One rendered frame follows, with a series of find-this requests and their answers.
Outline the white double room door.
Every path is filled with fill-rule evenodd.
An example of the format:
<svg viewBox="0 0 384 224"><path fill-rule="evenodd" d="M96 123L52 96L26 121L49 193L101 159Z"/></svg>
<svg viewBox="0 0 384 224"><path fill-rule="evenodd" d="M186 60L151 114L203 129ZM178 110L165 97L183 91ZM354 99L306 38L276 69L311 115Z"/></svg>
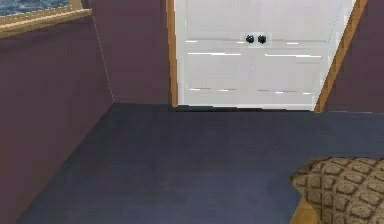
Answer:
<svg viewBox="0 0 384 224"><path fill-rule="evenodd" d="M322 112L367 2L166 0L173 106Z"/></svg>

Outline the wood framed window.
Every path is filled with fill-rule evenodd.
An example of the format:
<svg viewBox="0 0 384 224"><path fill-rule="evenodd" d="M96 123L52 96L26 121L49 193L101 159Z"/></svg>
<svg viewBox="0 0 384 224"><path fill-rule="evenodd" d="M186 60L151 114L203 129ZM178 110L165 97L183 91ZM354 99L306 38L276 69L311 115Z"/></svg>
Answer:
<svg viewBox="0 0 384 224"><path fill-rule="evenodd" d="M83 0L0 0L0 39L91 14Z"/></svg>

